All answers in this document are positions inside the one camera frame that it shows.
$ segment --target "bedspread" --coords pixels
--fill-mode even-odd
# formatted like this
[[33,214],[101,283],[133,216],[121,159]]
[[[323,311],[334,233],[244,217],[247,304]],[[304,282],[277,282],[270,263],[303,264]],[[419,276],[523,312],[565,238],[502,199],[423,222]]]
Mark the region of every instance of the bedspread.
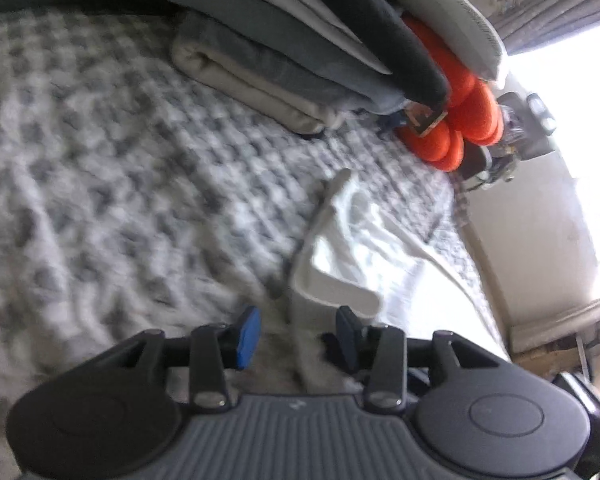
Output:
[[375,199],[480,298],[453,190],[372,118],[306,141],[169,63],[167,20],[0,15],[0,479],[21,394],[148,327],[183,335],[257,304],[240,390],[301,388],[286,273],[325,179],[357,170]]

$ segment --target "circular cap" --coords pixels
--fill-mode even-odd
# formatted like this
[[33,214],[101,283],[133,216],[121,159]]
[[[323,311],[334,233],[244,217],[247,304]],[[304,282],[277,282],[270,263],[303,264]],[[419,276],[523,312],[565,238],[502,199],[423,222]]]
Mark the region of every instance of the circular cap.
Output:
[[573,465],[589,437],[578,401],[513,365],[457,368],[416,407],[424,442],[461,470],[527,478]]
[[22,397],[7,440],[23,470],[56,480],[100,480],[131,472],[163,452],[180,411],[132,368],[89,370]]

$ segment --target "white wall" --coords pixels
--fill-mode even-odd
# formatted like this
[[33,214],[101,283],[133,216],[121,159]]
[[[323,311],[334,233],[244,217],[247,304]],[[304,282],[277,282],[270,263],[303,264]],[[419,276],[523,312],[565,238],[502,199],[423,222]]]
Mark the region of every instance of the white wall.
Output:
[[470,221],[513,325],[592,300],[596,257],[559,153],[522,162],[512,182],[468,197]]

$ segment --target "checkered blanket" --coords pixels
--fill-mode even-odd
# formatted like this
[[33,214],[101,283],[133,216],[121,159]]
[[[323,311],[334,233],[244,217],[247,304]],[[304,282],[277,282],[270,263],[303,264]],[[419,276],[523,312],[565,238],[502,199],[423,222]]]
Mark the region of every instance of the checkered blanket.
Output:
[[162,18],[0,15],[0,480],[21,394],[148,327],[263,313],[241,390],[295,392],[286,272],[325,182],[357,170],[448,258],[497,330],[452,222],[453,190],[372,118],[307,141],[169,62]]

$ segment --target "gray folded cloth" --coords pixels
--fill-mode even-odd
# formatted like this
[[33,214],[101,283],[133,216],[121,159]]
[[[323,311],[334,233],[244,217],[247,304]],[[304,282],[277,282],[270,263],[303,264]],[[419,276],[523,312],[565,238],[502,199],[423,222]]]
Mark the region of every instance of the gray folded cloth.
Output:
[[341,48],[347,54],[360,60],[365,65],[383,74],[391,73],[387,68],[378,61],[369,49],[360,43],[350,30],[342,30],[339,26],[344,27],[342,22],[333,24],[322,19],[314,10],[304,4],[301,0],[264,0],[279,9],[284,10],[303,22],[307,27],[311,27],[315,32],[322,37],[331,41],[334,45]]
[[309,72],[279,52],[248,40],[196,10],[187,13],[178,34],[184,40],[204,44],[229,57],[239,66],[259,74],[292,94],[334,110],[364,109],[383,114],[400,108],[404,101],[399,96],[393,107],[378,108],[371,99]]
[[404,103],[404,94],[391,76],[369,68],[304,23],[263,0],[169,1],[208,14],[310,72],[366,96],[375,103],[375,113],[391,113]]
[[342,115],[334,110],[291,94],[193,40],[177,37],[171,58],[191,78],[277,120],[297,134],[313,136],[325,126],[337,128],[342,124]]

